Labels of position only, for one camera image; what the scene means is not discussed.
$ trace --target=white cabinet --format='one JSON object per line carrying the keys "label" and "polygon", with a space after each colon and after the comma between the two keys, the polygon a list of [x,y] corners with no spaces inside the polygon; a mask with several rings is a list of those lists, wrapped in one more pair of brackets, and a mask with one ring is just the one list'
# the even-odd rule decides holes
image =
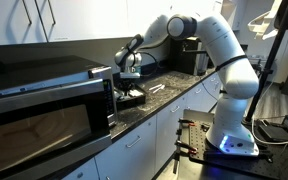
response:
{"label": "white cabinet", "polygon": [[0,0],[0,45],[46,42],[34,0]]}
{"label": "white cabinet", "polygon": [[166,163],[176,149],[174,145],[177,139],[176,130],[179,127],[179,118],[183,117],[185,97],[185,95],[180,97],[157,113],[156,172]]}
{"label": "white cabinet", "polygon": [[130,35],[144,34],[157,17],[170,12],[170,2],[169,0],[127,0]]}
{"label": "white cabinet", "polygon": [[71,172],[63,180],[98,180],[97,167],[94,158],[90,159],[82,166]]}
{"label": "white cabinet", "polygon": [[221,14],[230,24],[232,30],[240,30],[246,9],[246,0],[224,0]]}
{"label": "white cabinet", "polygon": [[48,41],[128,36],[126,0],[36,0]]}
{"label": "white cabinet", "polygon": [[195,86],[189,92],[187,92],[187,101],[185,109],[194,111],[208,112],[208,107],[204,106],[206,91],[202,83]]}
{"label": "white cabinet", "polygon": [[219,98],[221,81],[217,73],[212,74],[187,92],[186,109],[209,112]]}
{"label": "white cabinet", "polygon": [[214,0],[213,1],[213,11],[221,13],[222,11],[222,6],[223,6],[223,0]]}
{"label": "white cabinet", "polygon": [[154,176],[156,116],[95,156],[100,179],[146,180]]}
{"label": "white cabinet", "polygon": [[217,73],[212,74],[206,78],[203,82],[205,88],[204,102],[202,106],[206,109],[204,112],[208,112],[215,105],[219,98],[221,81]]}

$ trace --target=blue light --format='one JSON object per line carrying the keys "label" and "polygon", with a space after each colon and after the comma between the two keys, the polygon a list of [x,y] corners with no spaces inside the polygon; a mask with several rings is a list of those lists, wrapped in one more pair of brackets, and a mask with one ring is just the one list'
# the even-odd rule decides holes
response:
{"label": "blue light", "polygon": [[220,144],[220,149],[223,149],[223,147],[224,147],[227,139],[228,139],[228,136],[224,136],[224,138],[222,139],[222,142],[221,142],[221,144]]}

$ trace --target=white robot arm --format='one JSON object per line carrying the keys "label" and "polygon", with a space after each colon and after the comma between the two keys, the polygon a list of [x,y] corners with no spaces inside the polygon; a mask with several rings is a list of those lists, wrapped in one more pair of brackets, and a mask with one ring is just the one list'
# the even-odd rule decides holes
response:
{"label": "white robot arm", "polygon": [[129,43],[115,54],[115,63],[121,68],[122,79],[139,78],[135,67],[141,66],[142,57],[138,50],[161,44],[168,36],[166,25],[170,16],[161,14],[143,34],[135,35]]}
{"label": "white robot arm", "polygon": [[216,13],[203,17],[197,13],[162,17],[162,21],[150,26],[142,38],[143,42],[138,43],[140,41],[135,37],[126,48],[119,51],[115,56],[116,63],[122,68],[131,67],[136,57],[130,54],[145,44],[163,41],[167,35],[175,40],[199,37],[217,67],[226,92],[220,95],[214,121],[206,138],[224,154],[257,156],[259,149],[254,138],[241,121],[248,99],[258,90],[258,77],[226,20]]}

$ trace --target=kitchen counter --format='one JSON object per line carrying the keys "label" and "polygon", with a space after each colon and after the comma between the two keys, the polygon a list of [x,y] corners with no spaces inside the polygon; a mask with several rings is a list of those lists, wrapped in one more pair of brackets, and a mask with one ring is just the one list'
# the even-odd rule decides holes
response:
{"label": "kitchen counter", "polygon": [[[209,69],[203,76],[193,76],[177,71],[168,71],[159,76],[139,80],[136,84],[146,92],[146,102],[118,111],[118,122],[111,129],[112,141],[116,142],[213,72],[214,69]],[[165,88],[156,93],[149,91],[149,88],[158,84],[164,84]]]}

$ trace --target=microwave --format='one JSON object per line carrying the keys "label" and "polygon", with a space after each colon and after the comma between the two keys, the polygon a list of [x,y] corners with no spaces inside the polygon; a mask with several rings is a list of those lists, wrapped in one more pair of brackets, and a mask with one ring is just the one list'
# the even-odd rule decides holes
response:
{"label": "microwave", "polygon": [[0,179],[39,179],[111,144],[103,80],[0,97]]}
{"label": "microwave", "polygon": [[0,97],[93,78],[103,80],[106,113],[112,127],[118,120],[112,69],[82,57],[70,55],[5,65],[0,63]]}
{"label": "microwave", "polygon": [[111,67],[77,56],[0,66],[0,179],[39,179],[111,144]]}

